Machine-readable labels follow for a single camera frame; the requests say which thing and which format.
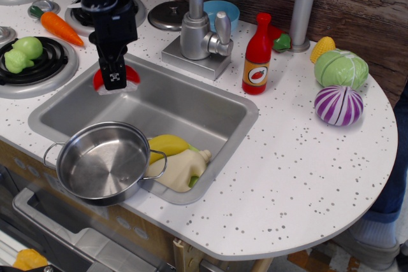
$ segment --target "blue jeans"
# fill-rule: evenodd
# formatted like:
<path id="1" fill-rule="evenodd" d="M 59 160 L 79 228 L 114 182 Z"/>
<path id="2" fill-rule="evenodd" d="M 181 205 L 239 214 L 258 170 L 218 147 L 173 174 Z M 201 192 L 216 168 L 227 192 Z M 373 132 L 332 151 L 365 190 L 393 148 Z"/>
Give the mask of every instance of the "blue jeans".
<path id="1" fill-rule="evenodd" d="M 408 83 L 394 107 L 398 127 L 398 148 L 393 170 L 380 196 L 363 218 L 390 223 L 400 215 L 408 169 Z"/>

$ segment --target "sneaker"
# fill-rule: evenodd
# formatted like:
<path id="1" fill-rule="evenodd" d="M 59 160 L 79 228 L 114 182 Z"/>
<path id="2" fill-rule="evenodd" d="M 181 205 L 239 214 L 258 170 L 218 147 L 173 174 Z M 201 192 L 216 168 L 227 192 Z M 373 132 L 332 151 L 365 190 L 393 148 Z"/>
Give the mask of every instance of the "sneaker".
<path id="1" fill-rule="evenodd" d="M 361 263 L 378 271 L 392 266 L 395 257 L 400 252 L 398 243 L 393 248 L 372 247 L 356 240 L 349 230 L 342 232 L 332 240 Z"/>

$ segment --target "yellow object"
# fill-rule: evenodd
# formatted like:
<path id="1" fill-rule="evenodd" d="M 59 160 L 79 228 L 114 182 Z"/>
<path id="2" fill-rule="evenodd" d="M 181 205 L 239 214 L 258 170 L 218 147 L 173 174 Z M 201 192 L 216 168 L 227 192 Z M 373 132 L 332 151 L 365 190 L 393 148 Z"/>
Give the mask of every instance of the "yellow object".
<path id="1" fill-rule="evenodd" d="M 23 271 L 27 271 L 31 269 L 44 267 L 47 264 L 48 262 L 44 256 L 42 256 L 37 251 L 28 248 L 25 250 L 21 250 L 17 254 L 17 258 L 13 264 L 13 267 Z"/>
<path id="2" fill-rule="evenodd" d="M 179 154 L 184 150 L 190 148 L 188 142 L 183 140 L 181 137 L 171 134 L 159 135 L 151 140 L 149 140 L 149 146 L 151 150 L 161 151 L 166 154 L 166 156 L 172 156 Z M 150 153 L 150 164 L 162 159 L 163 155 L 151 152 Z"/>
<path id="3" fill-rule="evenodd" d="M 211 152 L 184 150 L 182 153 L 167 158 L 167 168 L 163 175 L 156 179 L 159 183 L 177 192 L 190 190 L 190 181 L 197 180 L 207 168 Z M 164 159 L 151 164 L 146 171 L 147 176 L 160 174 L 164 167 Z"/>
<path id="4" fill-rule="evenodd" d="M 314 64 L 316 63 L 320 55 L 324 54 L 327 51 L 335 50 L 335 49 L 336 49 L 336 44 L 333 41 L 333 39 L 329 36 L 325 36 L 321 38 L 317 42 L 316 46 L 313 48 L 312 54 L 310 55 L 310 60 Z"/>

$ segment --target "ketchup bottle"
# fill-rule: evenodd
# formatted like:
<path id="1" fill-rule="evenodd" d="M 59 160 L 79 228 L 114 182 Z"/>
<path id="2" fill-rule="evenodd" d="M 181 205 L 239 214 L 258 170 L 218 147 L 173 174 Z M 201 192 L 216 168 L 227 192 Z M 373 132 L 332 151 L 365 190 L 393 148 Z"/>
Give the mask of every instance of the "ketchup bottle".
<path id="1" fill-rule="evenodd" d="M 258 95 L 266 89 L 272 53 L 272 46 L 268 37 L 268 24 L 271 19 L 268 13 L 259 13 L 256 16 L 258 28 L 247 46 L 242 89 L 251 95 Z"/>

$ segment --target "oven handle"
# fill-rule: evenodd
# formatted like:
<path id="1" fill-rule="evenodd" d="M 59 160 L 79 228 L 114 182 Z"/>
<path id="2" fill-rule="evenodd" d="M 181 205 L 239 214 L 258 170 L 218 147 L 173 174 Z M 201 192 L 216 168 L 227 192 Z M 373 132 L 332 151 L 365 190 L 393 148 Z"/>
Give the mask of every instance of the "oven handle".
<path id="1" fill-rule="evenodd" d="M 35 193 L 24 188 L 14 197 L 13 207 L 17 213 L 43 232 L 85 260 L 93 262 L 92 266 L 98 263 L 102 264 L 106 271 L 157 271 L 155 267 L 140 257 L 92 228 L 82 229 L 78 233 L 69 231 L 30 205 L 36 201 Z"/>

